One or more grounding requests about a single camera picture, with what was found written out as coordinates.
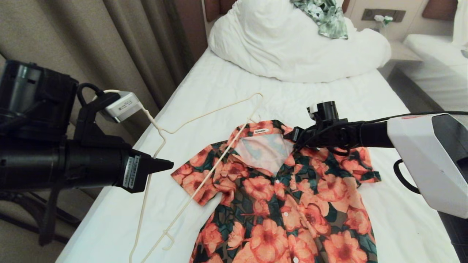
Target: shirt sleeve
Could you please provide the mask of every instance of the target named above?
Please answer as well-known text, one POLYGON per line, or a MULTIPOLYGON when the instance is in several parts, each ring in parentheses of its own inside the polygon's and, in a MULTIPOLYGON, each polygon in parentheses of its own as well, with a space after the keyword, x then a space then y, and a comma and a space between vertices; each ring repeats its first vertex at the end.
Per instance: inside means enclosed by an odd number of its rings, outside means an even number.
MULTIPOLYGON (((214 157, 215 151, 212 145, 208 145, 179 169, 175 170, 171 176, 190 196, 192 196, 213 168, 214 157)), ((213 175, 211 175, 193 199, 203 206, 208 203, 217 192, 218 189, 214 187, 213 175)))
POLYGON ((361 183, 375 183, 380 182, 380 174, 374 171, 369 156, 369 150, 365 147, 352 149, 350 155, 346 158, 337 161, 340 167, 349 172, 357 181, 358 185, 361 183))

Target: label sticker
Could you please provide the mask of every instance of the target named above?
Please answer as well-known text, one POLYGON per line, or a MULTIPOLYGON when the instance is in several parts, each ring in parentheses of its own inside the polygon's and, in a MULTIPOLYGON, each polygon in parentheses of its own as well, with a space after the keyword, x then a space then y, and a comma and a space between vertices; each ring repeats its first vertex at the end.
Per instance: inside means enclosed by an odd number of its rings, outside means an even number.
POLYGON ((264 132, 269 132, 270 129, 259 129, 259 130, 255 130, 254 131, 254 134, 259 134, 259 133, 264 133, 264 132))
POLYGON ((127 166, 125 167, 123 187, 126 188, 128 188, 128 182, 130 181, 130 175, 132 173, 132 167, 134 163, 133 160, 133 157, 128 157, 127 166))
POLYGON ((132 166, 132 174, 130 175, 130 183, 129 187, 130 189, 133 189, 133 186, 135 185, 135 178, 137 177, 137 171, 138 171, 138 164, 140 163, 140 156, 137 155, 135 156, 135 160, 133 162, 132 166))

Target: nightstand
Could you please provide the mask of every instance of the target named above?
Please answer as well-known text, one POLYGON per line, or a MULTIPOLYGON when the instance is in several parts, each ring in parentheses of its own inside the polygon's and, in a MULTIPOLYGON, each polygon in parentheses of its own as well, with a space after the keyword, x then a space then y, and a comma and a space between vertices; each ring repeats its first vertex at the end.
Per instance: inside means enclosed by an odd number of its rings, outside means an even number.
POLYGON ((411 49, 399 41, 390 41, 392 57, 383 68, 377 69, 387 79, 396 64, 399 63, 421 63, 423 60, 411 49))

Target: headboard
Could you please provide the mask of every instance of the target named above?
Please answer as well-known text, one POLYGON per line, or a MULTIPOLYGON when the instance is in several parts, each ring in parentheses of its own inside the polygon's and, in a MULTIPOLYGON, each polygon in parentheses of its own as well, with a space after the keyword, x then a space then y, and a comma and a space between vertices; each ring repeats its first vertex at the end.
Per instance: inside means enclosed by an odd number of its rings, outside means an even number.
MULTIPOLYGON (((211 22, 220 15, 225 15, 233 6, 236 0, 205 0, 206 20, 211 22)), ((346 13, 350 0, 344 0, 343 13, 346 13)))
POLYGON ((453 21, 457 11, 457 0, 429 0, 423 12, 424 18, 453 21))

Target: shirt label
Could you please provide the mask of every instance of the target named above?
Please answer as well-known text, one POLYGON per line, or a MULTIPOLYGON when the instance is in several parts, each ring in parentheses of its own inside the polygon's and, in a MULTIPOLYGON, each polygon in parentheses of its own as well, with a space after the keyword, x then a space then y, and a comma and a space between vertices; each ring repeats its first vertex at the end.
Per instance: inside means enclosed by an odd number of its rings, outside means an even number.
POLYGON ((254 134, 259 134, 259 133, 264 133, 264 132, 269 132, 270 129, 259 129, 259 130, 255 130, 254 131, 254 134))

